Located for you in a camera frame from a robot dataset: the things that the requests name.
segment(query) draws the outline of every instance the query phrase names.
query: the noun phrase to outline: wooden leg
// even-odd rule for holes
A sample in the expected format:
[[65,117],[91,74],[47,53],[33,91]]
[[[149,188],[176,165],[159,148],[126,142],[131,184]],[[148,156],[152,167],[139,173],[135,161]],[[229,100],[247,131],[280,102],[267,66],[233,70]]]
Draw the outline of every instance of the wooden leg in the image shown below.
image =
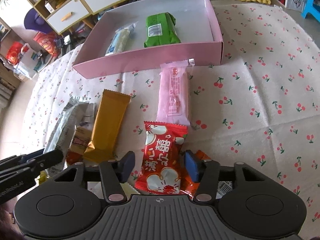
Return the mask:
[[83,19],[82,22],[87,25],[90,29],[93,29],[94,25],[87,19]]

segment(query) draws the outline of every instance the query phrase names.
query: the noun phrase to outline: gray ribbed panel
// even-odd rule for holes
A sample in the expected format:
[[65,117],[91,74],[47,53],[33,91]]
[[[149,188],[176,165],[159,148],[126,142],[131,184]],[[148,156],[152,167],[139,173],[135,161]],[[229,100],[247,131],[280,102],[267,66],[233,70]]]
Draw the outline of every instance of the gray ribbed panel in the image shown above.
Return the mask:
[[[226,227],[211,207],[196,205],[186,195],[134,195],[129,203],[107,208],[94,227],[66,239],[251,240]],[[289,236],[287,240],[301,239]]]

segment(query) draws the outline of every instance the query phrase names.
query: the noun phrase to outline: tiled floor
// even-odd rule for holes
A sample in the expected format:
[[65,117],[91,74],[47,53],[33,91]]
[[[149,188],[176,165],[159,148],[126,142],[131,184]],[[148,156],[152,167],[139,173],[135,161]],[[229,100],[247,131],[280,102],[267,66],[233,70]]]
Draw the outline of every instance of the tiled floor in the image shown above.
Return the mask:
[[[234,0],[215,0],[214,6],[241,3]],[[292,10],[285,10],[307,33],[313,37],[318,47],[320,47],[320,23],[312,16],[303,19],[300,13]],[[1,114],[5,114],[0,129],[0,159],[12,155],[20,154],[21,129],[25,110],[36,83],[36,78],[22,83],[15,92],[10,106],[4,109]]]

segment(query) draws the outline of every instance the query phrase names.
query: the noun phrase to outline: drawer handle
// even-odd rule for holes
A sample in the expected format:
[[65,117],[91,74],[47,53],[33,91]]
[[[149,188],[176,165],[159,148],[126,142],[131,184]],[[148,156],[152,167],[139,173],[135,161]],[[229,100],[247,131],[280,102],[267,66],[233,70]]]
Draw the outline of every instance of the drawer handle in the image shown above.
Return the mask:
[[70,12],[70,13],[68,13],[67,15],[65,15],[62,19],[61,19],[61,21],[63,22],[63,21],[65,21],[65,20],[68,20],[71,16],[72,16],[72,12]]

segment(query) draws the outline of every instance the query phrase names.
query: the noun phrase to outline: tablecloth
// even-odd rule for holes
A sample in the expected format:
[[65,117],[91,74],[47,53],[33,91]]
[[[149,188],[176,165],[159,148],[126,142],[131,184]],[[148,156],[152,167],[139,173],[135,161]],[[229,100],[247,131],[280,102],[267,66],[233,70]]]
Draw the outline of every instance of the tablecloth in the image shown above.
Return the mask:
[[[281,8],[245,3],[214,10],[223,60],[220,66],[196,66],[188,75],[191,128],[184,149],[200,149],[221,165],[246,162],[281,183],[307,206],[300,236],[317,236],[320,50]],[[129,179],[134,184],[146,138],[143,121],[156,119],[160,69],[86,80],[72,68],[79,50],[40,73],[24,118],[22,152],[46,144],[71,96],[99,103],[103,89],[119,91],[131,102],[115,154],[136,153]]]

